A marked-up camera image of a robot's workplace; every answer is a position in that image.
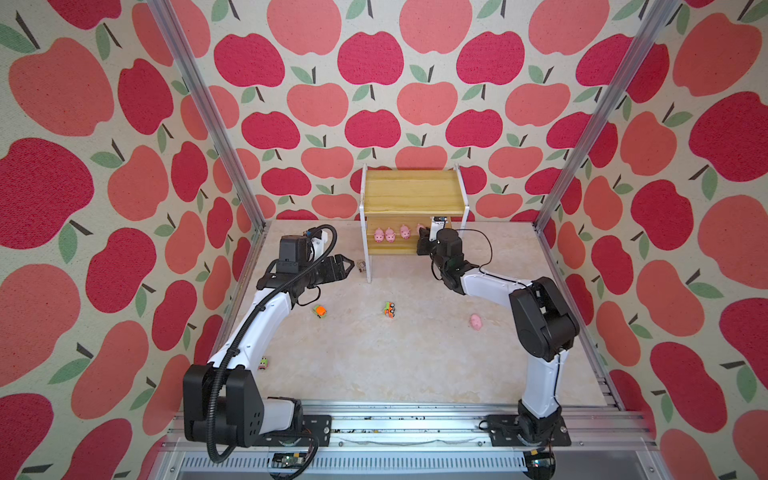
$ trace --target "red apple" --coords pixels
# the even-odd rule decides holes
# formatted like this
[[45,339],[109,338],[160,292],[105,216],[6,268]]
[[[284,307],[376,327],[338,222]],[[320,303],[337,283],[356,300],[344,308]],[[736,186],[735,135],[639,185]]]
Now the red apple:
[[208,212],[205,226],[210,244],[214,248],[221,248],[230,228],[232,228],[232,207],[227,200],[217,197],[214,200],[214,206]]
[[307,195],[310,179],[298,168],[270,168],[261,176],[261,186],[272,195]]
[[400,45],[385,31],[355,33],[339,47],[339,73],[351,84],[391,85],[400,78],[404,64]]
[[0,161],[0,245],[46,244],[93,196],[91,172],[72,152],[41,138],[13,142]]
[[502,136],[503,127],[496,110],[467,110],[451,119],[445,139],[454,147],[490,147]]
[[662,250],[681,247],[694,231],[690,201],[669,180],[642,187],[632,199],[632,218],[644,229],[653,245]]
[[8,86],[18,106],[57,135],[90,136],[99,122],[108,121],[114,113],[112,87],[104,69],[71,38],[59,38],[45,53],[14,61]]
[[387,110],[359,111],[346,121],[344,134],[358,148],[394,147],[400,140],[400,123]]
[[153,134],[174,113],[174,99],[165,78],[143,58],[120,72],[118,100],[125,119],[140,134]]
[[456,60],[456,74],[467,84],[506,85],[518,76],[524,62],[525,47],[518,34],[486,31],[464,44]]
[[274,111],[248,115],[240,125],[246,142],[261,150],[296,148],[301,141],[299,129],[287,115]]
[[208,162],[200,148],[190,141],[181,145],[170,164],[170,182],[176,195],[185,202],[197,198],[197,191],[208,178]]
[[214,63],[222,78],[236,87],[276,87],[286,76],[280,53],[269,40],[255,33],[222,38],[214,48]]
[[696,120],[690,151],[712,163],[732,182],[747,182],[768,172],[768,151],[758,125],[768,124],[768,106],[752,91],[725,97]]

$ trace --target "green leaf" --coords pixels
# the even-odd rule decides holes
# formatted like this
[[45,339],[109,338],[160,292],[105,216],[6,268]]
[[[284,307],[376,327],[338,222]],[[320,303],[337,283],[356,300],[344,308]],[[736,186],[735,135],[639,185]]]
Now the green leaf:
[[143,287],[139,287],[139,291],[136,292],[134,302],[136,302],[136,314],[141,317],[144,315],[144,310],[147,308],[147,291],[144,290]]
[[227,0],[216,0],[214,7],[210,10],[210,20],[212,22],[220,22],[224,20],[227,13],[230,12],[230,3]]
[[323,148],[323,141],[320,140],[318,137],[315,137],[314,135],[304,135],[307,140],[310,141],[312,145],[315,147]]
[[352,96],[352,101],[362,100],[363,98],[368,96],[368,93],[370,91],[371,91],[371,87],[369,85],[363,85],[362,87],[358,87],[357,90],[355,90],[355,94]]
[[690,114],[687,111],[678,111],[676,114],[670,116],[664,124],[668,127],[676,127],[677,125],[684,124],[685,122],[689,121],[693,117],[692,114]]
[[739,387],[739,393],[742,398],[747,402],[752,402],[755,398],[755,392],[757,392],[757,378],[755,373],[748,366],[743,366],[736,374],[736,385]]
[[142,393],[139,393],[139,396],[136,397],[133,403],[131,403],[131,407],[129,410],[135,410],[142,406],[144,403],[149,402],[149,399],[152,398],[152,394],[154,393],[153,388],[148,388],[144,390]]
[[467,90],[467,93],[464,94],[462,97],[462,100],[471,100],[478,95],[480,95],[480,92],[482,91],[482,84],[473,85]]
[[192,340],[192,334],[190,333],[190,327],[187,327],[184,329],[184,337],[182,338],[182,341],[184,342],[184,349],[190,348],[190,341]]
[[58,233],[58,251],[64,263],[69,263],[78,251],[78,234],[69,223],[66,223]]
[[308,74],[306,70],[300,67],[291,67],[290,69],[299,80],[306,84],[312,84],[312,75]]
[[618,184],[616,188],[614,188],[614,192],[619,195],[628,194],[632,190],[634,190],[634,187],[632,187],[630,184]]
[[246,104],[256,98],[256,87],[248,87],[243,90],[243,94],[240,96],[240,103]]
[[632,113],[632,99],[629,98],[629,95],[624,99],[624,103],[621,105],[621,116],[624,117],[625,120],[629,120],[629,116]]
[[106,168],[117,168],[123,164],[120,157],[108,151],[100,151],[91,155],[91,160],[93,160],[95,164],[99,164]]
[[744,23],[757,22],[766,15],[768,15],[768,0],[763,0],[750,8],[750,10],[741,18],[741,21]]
[[690,7],[683,3],[680,7],[680,11],[677,13],[677,33],[685,35],[685,29],[688,28],[688,20],[690,19]]
[[0,24],[0,44],[18,53],[32,53],[37,50],[28,38],[3,24]]
[[669,395],[664,395],[661,397],[661,413],[664,414],[664,420],[667,420],[667,423],[672,420],[672,414],[674,414],[674,407],[672,406],[672,399]]
[[346,19],[352,20],[360,16],[363,10],[366,9],[366,0],[353,0],[352,4],[346,10]]
[[563,148],[562,150],[556,150],[556,151],[554,151],[554,153],[552,155],[550,155],[549,157],[546,157],[544,159],[544,161],[556,160],[556,159],[562,157],[563,155],[565,155],[565,152],[567,152],[567,151],[568,151],[567,148]]
[[723,298],[723,294],[709,283],[694,282],[688,288],[690,288],[691,292],[703,298]]
[[157,146],[160,147],[160,153],[163,153],[165,151],[165,129],[162,127],[159,127],[157,129]]
[[485,5],[480,8],[480,12],[478,13],[478,18],[486,18],[493,15],[493,12],[495,12],[498,7],[502,4],[502,0],[488,0]]
[[59,370],[57,370],[51,379],[48,380],[48,384],[53,385],[55,383],[62,383],[69,379],[73,379],[74,377],[83,373],[86,367],[88,367],[89,363],[91,363],[91,359],[72,360],[70,363],[67,363]]
[[531,80],[533,80],[534,83],[537,83],[537,84],[544,83],[544,72],[541,71],[541,69],[536,65],[528,66],[528,75],[531,77]]
[[373,149],[371,147],[363,148],[359,154],[357,154],[357,159],[362,160],[364,158],[368,158],[368,156],[371,154]]
[[640,7],[643,6],[643,2],[644,0],[631,0],[631,2],[621,7],[621,10],[616,12],[616,15],[614,15],[614,17],[611,20],[624,20],[626,17],[632,15],[637,10],[639,10]]
[[427,72],[424,71],[423,68],[419,67],[418,65],[411,65],[411,73],[413,73],[413,77],[425,84],[427,82]]
[[633,323],[632,325],[629,325],[629,327],[632,329],[635,335],[639,336],[643,339],[652,339],[654,338],[647,328],[645,328],[642,325],[637,325],[636,323]]
[[469,151],[469,147],[461,147],[461,148],[459,148],[456,151],[456,153],[451,155],[451,160],[455,160],[455,159],[457,159],[459,157],[464,157],[467,154],[468,151]]
[[107,27],[103,23],[99,24],[96,27],[96,48],[98,48],[98,56],[101,57],[101,60],[106,60],[109,56],[109,51],[112,48],[110,43]]
[[594,94],[596,94],[600,90],[600,87],[589,87],[587,90],[582,91],[575,99],[574,103],[578,103],[580,101],[589,100],[590,98],[594,97]]
[[184,86],[183,83],[181,83],[178,80],[174,80],[170,83],[170,86],[174,88],[177,92],[179,92],[182,95],[188,95],[190,93],[189,90],[187,90],[187,87]]
[[707,200],[712,200],[715,190],[717,190],[717,172],[714,168],[710,167],[701,176],[701,192]]
[[422,139],[416,137],[414,134],[406,134],[406,137],[408,138],[408,141],[414,144],[416,147],[422,146]]
[[640,256],[643,257],[643,260],[645,260],[645,257],[648,256],[648,249],[650,249],[650,241],[648,240],[648,235],[643,233],[640,236],[640,240],[637,242],[637,247],[640,250]]
[[154,234],[159,237],[170,237],[170,235],[174,232],[174,228],[171,225],[168,225],[167,223],[164,225],[160,225],[158,228],[154,229]]

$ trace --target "apple wallpaper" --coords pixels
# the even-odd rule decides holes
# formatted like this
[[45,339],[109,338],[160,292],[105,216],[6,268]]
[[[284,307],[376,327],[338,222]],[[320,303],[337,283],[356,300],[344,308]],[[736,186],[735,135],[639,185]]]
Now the apple wallpaper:
[[0,5],[2,480],[146,478],[229,309],[254,230],[163,46],[144,2]]
[[766,14],[681,3],[609,118],[618,148],[593,148],[548,227],[676,480],[768,478]]

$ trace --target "apple stem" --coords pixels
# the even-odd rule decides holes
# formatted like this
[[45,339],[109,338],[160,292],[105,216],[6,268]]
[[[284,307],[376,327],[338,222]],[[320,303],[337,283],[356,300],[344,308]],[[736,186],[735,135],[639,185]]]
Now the apple stem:
[[106,24],[106,23],[103,23],[102,25],[104,26],[104,29],[106,29],[106,30],[107,30],[107,33],[109,34],[109,38],[111,38],[111,39],[112,39],[112,41],[114,42],[114,44],[115,44],[115,45],[117,45],[117,47],[118,47],[118,48],[123,48],[123,46],[122,46],[122,45],[120,45],[120,42],[119,42],[119,41],[118,41],[118,40],[117,40],[117,39],[114,37],[114,35],[112,34],[112,30],[110,30],[110,29],[109,29],[109,27],[107,26],[107,24]]
[[112,139],[112,148],[114,149],[114,152],[118,154],[118,157],[120,157],[120,160],[125,163],[125,157],[123,157],[123,153],[118,148],[118,144],[114,142],[114,138]]
[[702,173],[704,173],[704,171],[705,171],[707,168],[709,168],[709,167],[710,167],[710,165],[709,165],[709,164],[706,164],[706,165],[704,165],[704,166],[703,166],[703,168],[702,168],[701,170],[699,170],[698,172],[696,172],[696,173],[695,173],[695,174],[694,174],[694,175],[693,175],[691,178],[689,178],[688,180],[696,180],[696,179],[697,179],[697,178],[698,178],[698,177],[699,177],[699,176],[700,176]]
[[739,18],[737,18],[737,21],[741,20],[741,18],[746,14],[746,11],[750,9],[752,6],[752,2],[755,0],[749,0],[746,5],[744,5],[744,10],[741,11],[741,14],[739,14]]
[[661,123],[664,123],[667,121],[667,117],[670,116],[670,113],[672,113],[672,110],[674,110],[674,102],[672,102],[672,105],[670,105],[669,110],[667,110],[667,114],[664,115],[664,118],[661,119]]
[[79,223],[77,223],[74,220],[69,220],[69,224],[72,225],[74,228],[78,229],[78,231],[80,233],[82,233],[83,235],[93,235],[93,232],[91,232],[89,229],[83,227],[82,225],[80,225]]
[[230,10],[232,10],[232,16],[240,20],[240,16],[237,14],[237,10],[235,10],[235,4],[232,3],[232,0],[230,0]]
[[688,280],[686,280],[685,284],[690,285],[691,282],[693,282],[695,279],[699,278],[701,276],[701,268],[696,270],[696,273],[690,276]]
[[78,351],[78,353],[80,353],[83,356],[87,356],[89,359],[94,358],[94,354],[91,353],[91,352],[88,352],[88,349],[86,349],[84,346],[82,346],[79,343],[78,343],[78,346],[77,346],[76,350]]
[[32,32],[29,31],[29,28],[27,28],[27,24],[24,23],[24,19],[22,18],[22,14],[16,12],[16,23],[18,23],[18,26],[22,28],[24,31],[24,35],[27,35],[27,38],[29,38],[29,41],[32,42],[32,44],[40,50],[40,45],[38,44],[38,41],[35,40],[35,36],[32,35]]

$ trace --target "apple print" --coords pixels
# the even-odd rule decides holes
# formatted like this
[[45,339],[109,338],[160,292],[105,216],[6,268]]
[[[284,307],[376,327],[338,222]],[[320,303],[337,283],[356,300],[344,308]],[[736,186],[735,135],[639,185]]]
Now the apple print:
[[120,72],[118,100],[125,119],[140,134],[153,134],[174,113],[174,99],[165,78],[143,58]]
[[277,43],[296,55],[327,55],[341,36],[341,13],[333,0],[272,0],[266,23]]
[[16,103],[45,130],[87,137],[114,113],[114,99],[96,57],[71,38],[58,38],[48,51],[11,64],[8,86]]
[[16,250],[49,242],[94,196],[85,164],[41,138],[13,142],[0,161],[0,178],[0,245]]
[[408,0],[400,11],[402,40],[420,54],[454,51],[469,31],[469,0]]

